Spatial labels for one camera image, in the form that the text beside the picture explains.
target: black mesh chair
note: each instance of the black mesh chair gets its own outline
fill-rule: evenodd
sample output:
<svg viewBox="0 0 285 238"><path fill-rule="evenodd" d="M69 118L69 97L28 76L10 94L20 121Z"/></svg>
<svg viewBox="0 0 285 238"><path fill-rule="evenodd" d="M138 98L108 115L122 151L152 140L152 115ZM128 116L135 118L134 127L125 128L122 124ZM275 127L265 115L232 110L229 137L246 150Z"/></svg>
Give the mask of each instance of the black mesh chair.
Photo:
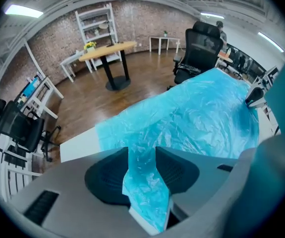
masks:
<svg viewBox="0 0 285 238"><path fill-rule="evenodd" d="M214 68L218 53L224 44L216 26L200 21L196 22L192 29L185 31L185 39L186 50L183 60L178 55L173 59L176 84Z"/></svg>
<svg viewBox="0 0 285 238"><path fill-rule="evenodd" d="M36 119L26 116L14 101L5 104L6 102L0 99L0 133L13 139L16 143L16 150L22 146L29 152L35 152L39 142L43 141L41 150L46 160L51 162L52 158L48 157L48 146L49 144L59 146L52 143L50 139L56 130L60 131L61 127L57 126L52 132L43 131L44 119L33 112Z"/></svg>

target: flower vase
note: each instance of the flower vase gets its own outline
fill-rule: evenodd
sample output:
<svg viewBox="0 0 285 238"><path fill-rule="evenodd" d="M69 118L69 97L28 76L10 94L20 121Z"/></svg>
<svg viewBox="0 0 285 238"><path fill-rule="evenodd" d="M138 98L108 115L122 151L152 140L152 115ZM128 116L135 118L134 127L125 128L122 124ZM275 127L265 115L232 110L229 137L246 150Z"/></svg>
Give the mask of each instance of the flower vase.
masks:
<svg viewBox="0 0 285 238"><path fill-rule="evenodd" d="M87 50L87 53L89 53L89 52L91 52L91 51L94 51L95 48L94 48L94 47L90 47L90 48L87 48L86 50Z"/></svg>

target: blue plastic sheet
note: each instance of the blue plastic sheet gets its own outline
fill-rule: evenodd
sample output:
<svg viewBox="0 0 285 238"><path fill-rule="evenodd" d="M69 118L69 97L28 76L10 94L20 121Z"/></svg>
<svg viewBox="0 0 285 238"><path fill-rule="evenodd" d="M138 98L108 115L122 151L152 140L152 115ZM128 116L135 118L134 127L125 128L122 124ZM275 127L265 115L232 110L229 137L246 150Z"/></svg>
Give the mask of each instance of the blue plastic sheet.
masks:
<svg viewBox="0 0 285 238"><path fill-rule="evenodd" d="M102 150L128 146L123 194L158 231L164 230L169 190L155 167L155 147L224 158L256 147L258 117L244 102L248 89L211 69L96 125Z"/></svg>

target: brick wall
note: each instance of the brick wall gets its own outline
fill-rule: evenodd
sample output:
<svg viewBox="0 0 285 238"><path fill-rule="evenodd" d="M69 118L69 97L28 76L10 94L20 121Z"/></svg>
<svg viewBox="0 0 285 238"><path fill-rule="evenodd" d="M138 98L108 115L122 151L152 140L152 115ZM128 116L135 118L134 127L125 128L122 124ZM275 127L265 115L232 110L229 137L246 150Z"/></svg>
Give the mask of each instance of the brick wall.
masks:
<svg viewBox="0 0 285 238"><path fill-rule="evenodd" d="M79 13L102 7L106 3L97 3L79 8ZM149 36L161 36L166 30L169 36L180 37L181 46L185 47L185 30L191 28L196 18L180 10L158 3L137 0L112 1L116 30L119 41L136 41L141 43L134 51L149 49ZM108 43L105 38L98 43ZM77 25L75 11L57 18L28 41L41 69L54 84L66 78L59 67L61 61L82 50L84 43ZM156 49L158 42L152 42ZM14 57L0 82L0 96L6 100L13 99L26 84L26 77L36 74L36 68L25 48Z"/></svg>

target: yellow flowers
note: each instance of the yellow flowers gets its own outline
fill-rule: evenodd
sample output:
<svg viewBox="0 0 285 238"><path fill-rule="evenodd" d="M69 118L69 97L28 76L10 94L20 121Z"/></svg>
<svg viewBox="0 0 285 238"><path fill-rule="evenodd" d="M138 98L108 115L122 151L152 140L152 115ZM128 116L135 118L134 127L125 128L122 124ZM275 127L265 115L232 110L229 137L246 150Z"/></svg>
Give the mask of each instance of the yellow flowers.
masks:
<svg viewBox="0 0 285 238"><path fill-rule="evenodd" d="M96 42L89 42L89 43L86 43L86 45L84 46L84 49L88 49L88 48L91 48L91 47L96 47Z"/></svg>

